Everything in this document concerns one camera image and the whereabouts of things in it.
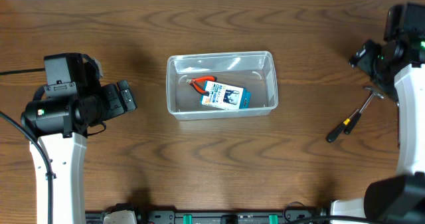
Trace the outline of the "red handled cutting pliers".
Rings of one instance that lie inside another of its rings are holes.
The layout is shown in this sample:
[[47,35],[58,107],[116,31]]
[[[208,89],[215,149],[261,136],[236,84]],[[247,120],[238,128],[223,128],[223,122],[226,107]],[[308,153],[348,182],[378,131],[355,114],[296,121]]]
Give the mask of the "red handled cutting pliers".
[[206,91],[204,88],[204,84],[206,84],[207,81],[215,82],[217,80],[217,77],[215,76],[201,76],[198,78],[187,78],[186,83],[192,86],[199,94],[203,96],[208,96],[209,91]]

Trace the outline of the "black yellow handled screwdriver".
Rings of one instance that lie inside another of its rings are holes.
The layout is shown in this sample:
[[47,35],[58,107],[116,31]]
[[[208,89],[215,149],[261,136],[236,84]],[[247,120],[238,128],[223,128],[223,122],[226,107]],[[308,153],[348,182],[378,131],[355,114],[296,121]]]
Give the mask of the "black yellow handled screwdriver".
[[340,123],[336,128],[334,128],[328,135],[326,136],[326,141],[328,143],[334,142],[339,135],[344,132],[345,134],[350,134],[351,130],[355,127],[359,117],[361,114],[359,113],[359,109],[356,109],[352,115],[346,118],[342,123]]

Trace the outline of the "teal white screwdriver set box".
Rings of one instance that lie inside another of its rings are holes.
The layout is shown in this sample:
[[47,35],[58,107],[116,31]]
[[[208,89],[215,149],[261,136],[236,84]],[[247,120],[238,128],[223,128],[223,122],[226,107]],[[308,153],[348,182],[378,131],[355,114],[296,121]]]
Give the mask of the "teal white screwdriver set box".
[[223,110],[239,110],[249,107],[251,93],[246,88],[212,81],[207,81],[204,88],[209,91],[209,95],[201,97],[200,103],[203,106]]

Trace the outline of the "clear plastic container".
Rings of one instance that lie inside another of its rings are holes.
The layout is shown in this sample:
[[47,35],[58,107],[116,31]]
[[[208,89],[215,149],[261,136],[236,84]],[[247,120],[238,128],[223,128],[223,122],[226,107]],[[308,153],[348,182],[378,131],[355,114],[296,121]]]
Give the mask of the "clear plastic container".
[[166,83],[167,109],[178,120],[264,116],[278,106],[268,51],[171,56]]

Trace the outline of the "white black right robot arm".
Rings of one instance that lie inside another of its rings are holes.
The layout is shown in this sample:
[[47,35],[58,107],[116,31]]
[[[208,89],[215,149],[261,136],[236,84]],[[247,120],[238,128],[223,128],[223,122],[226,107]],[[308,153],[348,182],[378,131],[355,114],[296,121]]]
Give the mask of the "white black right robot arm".
[[370,184],[364,197],[331,203],[324,223],[424,222],[424,6],[388,10],[384,44],[367,40],[350,58],[398,106],[399,157],[394,177]]

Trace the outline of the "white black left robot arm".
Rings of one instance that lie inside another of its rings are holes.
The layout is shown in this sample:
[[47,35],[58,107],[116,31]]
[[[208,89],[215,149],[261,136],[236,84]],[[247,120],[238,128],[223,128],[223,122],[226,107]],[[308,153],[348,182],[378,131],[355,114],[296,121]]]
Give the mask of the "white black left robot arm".
[[101,85],[102,65],[87,54],[44,58],[47,84],[21,114],[36,173],[37,223],[85,223],[88,129],[136,110],[129,84]]

